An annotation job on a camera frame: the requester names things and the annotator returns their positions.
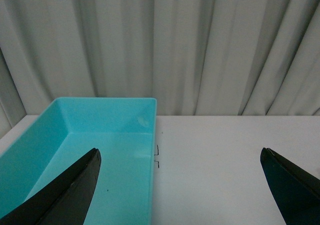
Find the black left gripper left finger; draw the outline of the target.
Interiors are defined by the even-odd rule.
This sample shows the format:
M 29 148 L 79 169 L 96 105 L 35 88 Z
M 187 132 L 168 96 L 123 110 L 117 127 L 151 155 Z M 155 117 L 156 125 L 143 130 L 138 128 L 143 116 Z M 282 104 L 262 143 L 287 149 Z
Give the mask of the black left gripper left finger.
M 102 158 L 93 148 L 0 219 L 2 225 L 82 225 L 91 205 Z

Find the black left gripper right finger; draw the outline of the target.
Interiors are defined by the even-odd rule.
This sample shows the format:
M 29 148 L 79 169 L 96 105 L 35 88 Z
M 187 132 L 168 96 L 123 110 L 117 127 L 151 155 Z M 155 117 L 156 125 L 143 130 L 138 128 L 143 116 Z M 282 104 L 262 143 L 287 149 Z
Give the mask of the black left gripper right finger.
M 263 148 L 260 163 L 287 225 L 320 223 L 320 180 L 270 148 Z

